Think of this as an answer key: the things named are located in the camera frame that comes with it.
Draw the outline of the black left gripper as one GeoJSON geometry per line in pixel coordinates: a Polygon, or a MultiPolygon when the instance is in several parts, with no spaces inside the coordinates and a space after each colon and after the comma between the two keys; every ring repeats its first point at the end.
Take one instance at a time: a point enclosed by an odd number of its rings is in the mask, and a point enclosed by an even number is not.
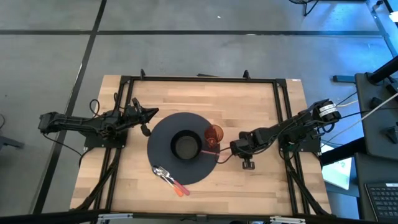
{"type": "Polygon", "coordinates": [[[123,129],[133,128],[140,124],[144,136],[151,135],[147,123],[159,112],[158,108],[143,108],[137,98],[132,99],[132,106],[128,105],[124,112],[123,129]]]}

